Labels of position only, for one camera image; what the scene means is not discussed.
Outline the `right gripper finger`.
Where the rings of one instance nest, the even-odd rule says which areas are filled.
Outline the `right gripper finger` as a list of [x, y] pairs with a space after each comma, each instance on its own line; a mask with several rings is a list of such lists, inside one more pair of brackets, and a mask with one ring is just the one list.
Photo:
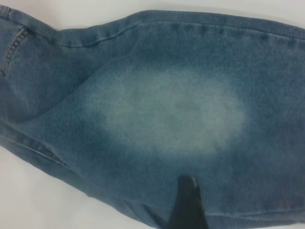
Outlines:
[[168, 228], [209, 228], [203, 210], [200, 187], [192, 176], [182, 175], [178, 178], [177, 196]]

